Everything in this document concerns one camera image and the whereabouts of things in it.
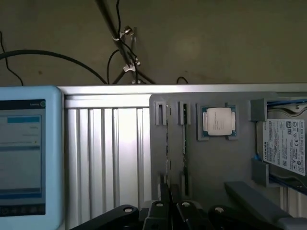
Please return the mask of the green RAM stick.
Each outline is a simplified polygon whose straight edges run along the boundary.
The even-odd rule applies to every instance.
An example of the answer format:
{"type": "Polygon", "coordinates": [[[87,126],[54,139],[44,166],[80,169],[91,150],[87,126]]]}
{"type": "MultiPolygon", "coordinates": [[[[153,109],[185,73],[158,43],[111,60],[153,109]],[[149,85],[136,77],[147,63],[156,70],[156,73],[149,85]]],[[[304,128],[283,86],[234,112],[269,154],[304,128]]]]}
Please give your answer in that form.
{"type": "Polygon", "coordinates": [[[189,172],[188,172],[188,151],[187,151],[187,104],[183,104],[183,173],[185,184],[185,196],[189,196],[189,172]]]}

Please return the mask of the gray parts rack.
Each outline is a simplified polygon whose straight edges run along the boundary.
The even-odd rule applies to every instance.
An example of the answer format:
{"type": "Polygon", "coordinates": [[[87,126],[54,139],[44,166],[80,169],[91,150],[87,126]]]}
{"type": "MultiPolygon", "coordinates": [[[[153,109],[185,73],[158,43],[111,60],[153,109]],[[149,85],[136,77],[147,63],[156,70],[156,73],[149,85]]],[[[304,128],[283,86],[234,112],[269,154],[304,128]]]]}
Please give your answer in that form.
{"type": "MultiPolygon", "coordinates": [[[[247,184],[272,191],[290,188],[307,196],[307,92],[159,93],[150,98],[152,189],[170,193],[170,228],[175,200],[191,198],[197,187],[247,184]],[[189,196],[183,173],[183,104],[187,104],[189,196]],[[235,137],[203,137],[202,107],[236,107],[235,137]]],[[[285,212],[285,230],[307,230],[307,217],[285,212]]]]}

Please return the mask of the silver CPU chip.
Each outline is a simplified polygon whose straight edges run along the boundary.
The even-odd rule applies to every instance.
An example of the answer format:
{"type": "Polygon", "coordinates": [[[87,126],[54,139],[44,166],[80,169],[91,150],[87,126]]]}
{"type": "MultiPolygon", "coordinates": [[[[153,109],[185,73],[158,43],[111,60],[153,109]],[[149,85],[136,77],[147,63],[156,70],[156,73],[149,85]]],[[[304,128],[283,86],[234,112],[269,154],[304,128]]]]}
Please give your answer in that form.
{"type": "Polygon", "coordinates": [[[203,137],[235,137],[237,135],[235,106],[202,107],[201,115],[203,137]]]}

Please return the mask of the light blue teach pendant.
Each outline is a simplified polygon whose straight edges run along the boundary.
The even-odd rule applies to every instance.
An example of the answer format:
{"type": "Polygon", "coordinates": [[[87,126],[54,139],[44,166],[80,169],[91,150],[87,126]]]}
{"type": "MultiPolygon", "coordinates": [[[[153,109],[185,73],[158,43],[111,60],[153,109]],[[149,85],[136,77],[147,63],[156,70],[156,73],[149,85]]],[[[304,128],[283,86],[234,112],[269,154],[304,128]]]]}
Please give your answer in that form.
{"type": "Polygon", "coordinates": [[[62,224],[63,103],[55,86],[0,87],[0,230],[62,224]]]}

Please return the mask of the black tripod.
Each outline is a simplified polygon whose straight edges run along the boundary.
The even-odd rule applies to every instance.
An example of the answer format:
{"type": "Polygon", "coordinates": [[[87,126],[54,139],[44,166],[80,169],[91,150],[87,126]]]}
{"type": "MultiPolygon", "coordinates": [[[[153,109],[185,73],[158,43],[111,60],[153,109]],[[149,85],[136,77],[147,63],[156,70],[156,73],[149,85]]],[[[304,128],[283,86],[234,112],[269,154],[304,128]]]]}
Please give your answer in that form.
{"type": "Polygon", "coordinates": [[[156,82],[139,70],[141,65],[138,56],[135,53],[136,38],[137,38],[137,28],[125,26],[122,27],[122,20],[120,15],[120,0],[116,0],[116,16],[118,24],[115,25],[114,20],[112,19],[111,12],[109,10],[109,5],[106,2],[107,0],[95,0],[95,3],[102,14],[104,21],[109,29],[109,32],[112,36],[112,40],[117,47],[115,51],[111,53],[108,58],[106,65],[106,82],[107,84],[116,85],[122,78],[130,72],[133,76],[132,84],[155,84],[156,82]],[[110,81],[110,64],[113,56],[119,53],[125,65],[122,68],[122,71],[115,78],[115,80],[110,81]]]}

